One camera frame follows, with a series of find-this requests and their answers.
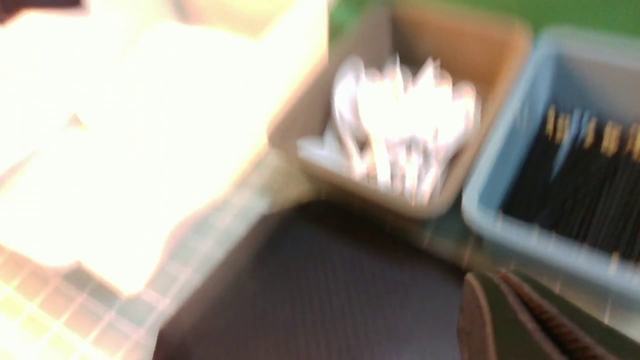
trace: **beige tray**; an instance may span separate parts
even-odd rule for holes
[[[373,8],[363,15],[352,34],[332,49],[328,64],[284,117],[274,122],[269,144],[314,177],[358,197],[410,218],[437,217],[460,193],[489,128],[529,56],[531,40],[529,26],[511,17],[442,5]],[[333,77],[341,63],[357,55],[367,66],[382,67],[396,52],[403,63],[413,66],[421,65],[429,56],[439,58],[454,79],[472,81],[483,102],[480,130],[453,159],[439,196],[426,205],[412,206],[400,195],[382,193],[298,158],[297,139],[321,135],[330,119]]]

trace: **green table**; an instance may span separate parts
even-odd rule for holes
[[[332,13],[332,38],[354,23],[367,4],[375,0],[340,1]],[[439,0],[475,8],[506,12],[531,22],[536,30],[549,24],[574,24],[640,35],[640,1],[637,0]]]

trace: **blue plastic bin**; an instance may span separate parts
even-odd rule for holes
[[[537,39],[510,99],[485,141],[463,192],[467,224],[488,250],[508,249],[597,286],[640,299],[640,270],[500,212],[553,102],[630,125],[640,119],[640,41],[574,28],[551,28]]]

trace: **white container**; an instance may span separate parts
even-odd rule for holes
[[[175,19],[164,0],[89,0],[24,10],[0,28],[0,175],[64,128],[87,89],[143,31]]]
[[[88,130],[59,135],[2,189],[0,216],[15,225],[0,241],[139,292],[176,229],[266,150],[271,119],[326,58],[326,13],[301,1],[260,39],[178,22],[143,32],[83,89]]]
[[[183,0],[182,7],[190,24],[259,45],[265,87],[259,100],[268,114],[264,120],[277,119],[302,82],[327,59],[327,0]],[[262,126],[268,127],[268,121]]]

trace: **plastic bin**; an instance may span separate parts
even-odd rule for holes
[[[510,249],[594,285],[640,296],[640,272],[610,254],[502,215],[551,101],[595,111],[629,125],[640,117],[640,42],[572,28],[551,28],[536,42],[514,93],[485,142],[463,193],[465,221],[486,238],[489,251]]]
[[[330,59],[269,134],[269,144],[297,161],[314,177],[410,218],[431,218],[456,200],[494,117],[531,50],[531,32],[516,19],[468,12],[442,5],[375,7],[354,32],[332,48]],[[333,77],[350,55],[370,67],[382,67],[398,52],[408,65],[439,58],[454,79],[473,81],[483,100],[481,128],[455,157],[439,197],[412,206],[404,197],[298,159],[296,141],[321,135],[331,116]]]

